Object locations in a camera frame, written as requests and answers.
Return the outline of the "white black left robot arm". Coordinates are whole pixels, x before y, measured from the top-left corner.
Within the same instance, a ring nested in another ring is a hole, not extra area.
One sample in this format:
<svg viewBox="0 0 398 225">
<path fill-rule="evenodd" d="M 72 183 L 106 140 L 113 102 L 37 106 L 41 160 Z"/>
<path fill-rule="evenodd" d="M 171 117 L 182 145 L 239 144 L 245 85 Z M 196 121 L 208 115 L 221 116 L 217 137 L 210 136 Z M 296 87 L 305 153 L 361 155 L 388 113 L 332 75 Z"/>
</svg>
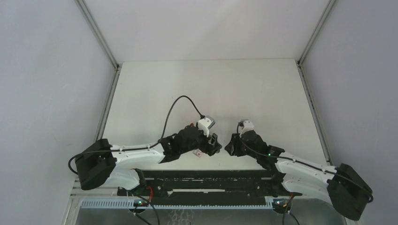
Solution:
<svg viewBox="0 0 398 225">
<path fill-rule="evenodd" d="M 142 166 L 172 162 L 193 150 L 212 156 L 221 148 L 217 134 L 205 135 L 197 126 L 188 125 L 154 145 L 133 149 L 113 146 L 108 139 L 100 139 L 72 160 L 82 190 L 111 186 L 142 195 L 147 188 Z"/>
</svg>

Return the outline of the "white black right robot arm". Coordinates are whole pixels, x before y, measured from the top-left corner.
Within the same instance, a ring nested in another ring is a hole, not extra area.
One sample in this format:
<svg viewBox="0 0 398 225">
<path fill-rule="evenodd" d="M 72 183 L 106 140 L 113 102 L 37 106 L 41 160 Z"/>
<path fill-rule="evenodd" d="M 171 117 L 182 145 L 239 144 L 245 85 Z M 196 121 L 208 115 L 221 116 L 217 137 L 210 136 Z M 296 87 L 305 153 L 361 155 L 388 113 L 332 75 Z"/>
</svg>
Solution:
<svg viewBox="0 0 398 225">
<path fill-rule="evenodd" d="M 273 196 L 286 192 L 329 203 L 342 216 L 358 221 L 373 201 L 371 187 L 349 165 L 320 165 L 296 157 L 282 148 L 267 145 L 253 130 L 234 133 L 225 150 L 236 157 L 250 156 L 273 173 Z"/>
</svg>

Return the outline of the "front aluminium rail assembly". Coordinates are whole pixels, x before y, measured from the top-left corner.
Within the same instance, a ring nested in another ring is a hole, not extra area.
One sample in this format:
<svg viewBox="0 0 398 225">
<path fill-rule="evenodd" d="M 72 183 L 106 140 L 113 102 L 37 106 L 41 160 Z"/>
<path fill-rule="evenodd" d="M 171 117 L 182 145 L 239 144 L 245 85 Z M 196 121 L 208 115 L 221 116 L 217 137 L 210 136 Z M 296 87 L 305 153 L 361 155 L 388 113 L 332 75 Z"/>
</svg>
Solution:
<svg viewBox="0 0 398 225">
<path fill-rule="evenodd" d="M 74 183 L 65 225 L 127 224 L 275 224 L 352 225 L 333 207 L 306 195 L 296 196 L 287 213 L 286 192 L 273 194 L 269 172 L 145 171 L 139 191 L 101 187 L 83 191 Z"/>
</svg>

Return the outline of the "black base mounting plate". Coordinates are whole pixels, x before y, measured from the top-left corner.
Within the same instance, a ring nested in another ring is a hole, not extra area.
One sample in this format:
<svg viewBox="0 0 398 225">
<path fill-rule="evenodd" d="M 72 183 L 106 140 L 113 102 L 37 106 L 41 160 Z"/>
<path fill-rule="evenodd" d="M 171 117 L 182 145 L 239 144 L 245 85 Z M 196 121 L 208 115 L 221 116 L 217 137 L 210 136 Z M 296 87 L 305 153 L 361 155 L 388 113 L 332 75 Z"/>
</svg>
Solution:
<svg viewBox="0 0 398 225">
<path fill-rule="evenodd" d="M 290 198 L 282 175 L 267 170 L 144 170 L 146 184 L 117 196 L 147 196 L 159 206 L 265 206 L 271 198 Z"/>
</svg>

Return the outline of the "red white staples box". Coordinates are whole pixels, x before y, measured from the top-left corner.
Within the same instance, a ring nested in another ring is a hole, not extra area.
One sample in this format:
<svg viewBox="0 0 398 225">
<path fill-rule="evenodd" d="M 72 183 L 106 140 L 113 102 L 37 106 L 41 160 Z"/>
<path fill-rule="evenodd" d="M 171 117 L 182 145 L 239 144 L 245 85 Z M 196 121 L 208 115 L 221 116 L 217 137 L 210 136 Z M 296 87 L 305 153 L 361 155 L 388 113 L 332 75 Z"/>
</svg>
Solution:
<svg viewBox="0 0 398 225">
<path fill-rule="evenodd" d="M 200 158 L 200 157 L 202 156 L 202 154 L 203 154 L 203 152 L 202 152 L 201 150 L 199 150 L 199 149 L 193 150 L 192 153 L 193 153 L 195 156 L 199 157 L 199 158 Z"/>
</svg>

